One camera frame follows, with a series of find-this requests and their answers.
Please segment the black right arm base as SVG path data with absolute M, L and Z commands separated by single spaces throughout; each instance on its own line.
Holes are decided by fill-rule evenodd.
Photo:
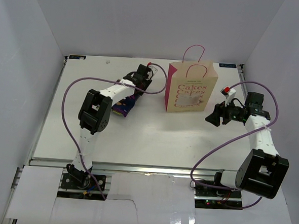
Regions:
M 242 195 L 240 192 L 214 189 L 190 182 L 190 187 L 194 191 L 196 209 L 234 209 L 243 207 Z

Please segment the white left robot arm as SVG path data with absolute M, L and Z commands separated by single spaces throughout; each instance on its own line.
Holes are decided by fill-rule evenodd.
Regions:
M 68 172 L 74 174 L 72 181 L 78 188 L 86 188 L 90 183 L 90 176 L 85 169 L 91 171 L 95 141 L 107 127 L 111 112 L 126 117 L 152 83 L 156 72 L 155 68 L 140 64 L 137 71 L 128 73 L 117 84 L 100 91 L 88 91 L 78 114 L 81 151 L 77 152 L 73 163 L 66 166 Z

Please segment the purple snack bag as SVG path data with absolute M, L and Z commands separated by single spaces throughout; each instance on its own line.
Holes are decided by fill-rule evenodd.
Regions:
M 142 92 L 135 90 L 134 93 L 130 96 L 122 98 L 116 104 L 114 104 L 111 109 L 112 112 L 126 117 L 132 108 L 135 107 L 137 100 L 141 97 Z

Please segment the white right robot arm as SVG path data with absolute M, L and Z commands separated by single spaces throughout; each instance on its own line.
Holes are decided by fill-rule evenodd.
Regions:
M 274 147 L 270 129 L 269 112 L 263 109 L 264 96 L 249 92 L 242 107 L 234 104 L 236 90 L 225 87 L 221 90 L 225 101 L 216 104 L 206 121 L 215 126 L 225 125 L 230 121 L 244 124 L 249 132 L 251 151 L 238 171 L 222 171 L 217 174 L 217 180 L 212 183 L 212 192 L 223 197 L 230 188 L 248 191 L 272 199 L 289 168 L 289 161 L 281 156 Z

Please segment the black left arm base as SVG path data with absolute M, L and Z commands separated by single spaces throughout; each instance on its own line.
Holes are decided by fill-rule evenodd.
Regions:
M 57 197 L 68 199 L 85 199 L 85 200 L 101 200 L 99 188 L 97 187 L 94 179 L 87 175 L 82 183 L 79 183 L 69 173 L 62 176 Z

